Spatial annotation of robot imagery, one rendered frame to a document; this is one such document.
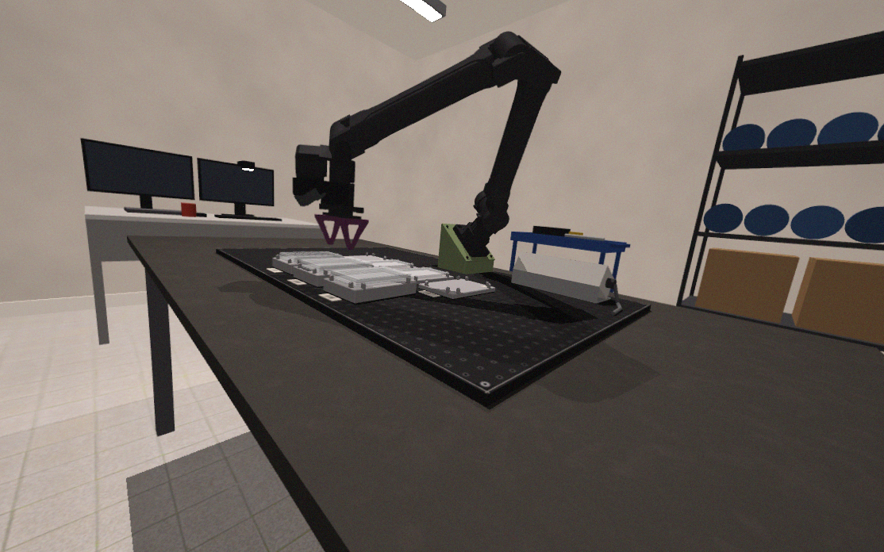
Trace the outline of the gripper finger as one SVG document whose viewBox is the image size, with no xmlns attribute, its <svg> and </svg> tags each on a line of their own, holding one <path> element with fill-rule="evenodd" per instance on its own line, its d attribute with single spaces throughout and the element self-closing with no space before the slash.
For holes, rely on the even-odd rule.
<svg viewBox="0 0 884 552">
<path fill-rule="evenodd" d="M 339 217 L 340 228 L 343 233 L 344 241 L 346 243 L 348 250 L 354 249 L 354 247 L 356 245 L 356 241 L 358 241 L 360 234 L 362 234 L 364 229 L 366 229 L 368 221 L 370 221 L 370 220 L 351 219 L 351 217 Z M 355 233 L 352 243 L 350 242 L 350 238 L 349 238 L 349 225 L 350 224 L 359 225 L 359 227 L 356 229 L 356 233 Z"/>
<path fill-rule="evenodd" d="M 320 213 L 316 213 L 316 220 L 317 220 L 317 223 L 319 224 L 319 228 L 321 228 L 321 230 L 323 232 L 323 236 L 325 237 L 327 244 L 334 244 L 334 241 L 336 240 L 336 234 L 338 233 L 339 228 L 340 228 L 339 217 L 331 217 L 331 216 L 327 216 L 327 215 L 321 215 Z M 329 238 L 329 234 L 327 234 L 327 229 L 325 227 L 325 223 L 323 223 L 323 221 L 325 221 L 325 220 L 334 221 L 334 227 L 333 227 L 331 238 Z"/>
</svg>

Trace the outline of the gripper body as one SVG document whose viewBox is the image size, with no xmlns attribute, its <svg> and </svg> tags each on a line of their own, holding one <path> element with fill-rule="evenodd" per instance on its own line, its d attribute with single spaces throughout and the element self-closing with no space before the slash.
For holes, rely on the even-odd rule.
<svg viewBox="0 0 884 552">
<path fill-rule="evenodd" d="M 333 217 L 351 217 L 351 219 L 360 219 L 358 216 L 353 216 L 353 212 L 355 213 L 363 213 L 364 208 L 354 207 L 354 190 L 355 184 L 350 182 L 344 182 L 349 184 L 349 206 L 336 206 L 336 205 L 327 205 L 327 204 L 319 204 L 319 210 L 328 210 L 329 216 Z M 351 184 L 351 186 L 350 186 Z M 322 207 L 325 206 L 325 207 Z M 347 213 L 347 215 L 346 215 Z"/>
</svg>

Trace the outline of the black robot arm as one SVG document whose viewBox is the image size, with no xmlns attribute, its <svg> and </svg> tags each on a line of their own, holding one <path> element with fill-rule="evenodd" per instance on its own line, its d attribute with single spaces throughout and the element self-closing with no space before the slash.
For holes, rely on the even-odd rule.
<svg viewBox="0 0 884 552">
<path fill-rule="evenodd" d="M 339 119 L 331 125 L 328 146 L 299 144 L 293 195 L 300 206 L 309 206 L 319 199 L 321 204 L 349 206 L 349 184 L 341 182 L 355 182 L 356 156 L 464 97 L 517 80 L 492 173 L 484 190 L 475 197 L 477 217 L 467 225 L 456 224 L 453 228 L 471 257 L 487 257 L 490 251 L 485 245 L 490 237 L 509 223 L 507 202 L 514 175 L 547 92 L 560 76 L 561 70 L 528 41 L 513 32 L 503 32 L 457 65 L 377 106 Z M 327 177 L 327 161 L 329 180 L 338 182 L 323 180 Z"/>
</svg>

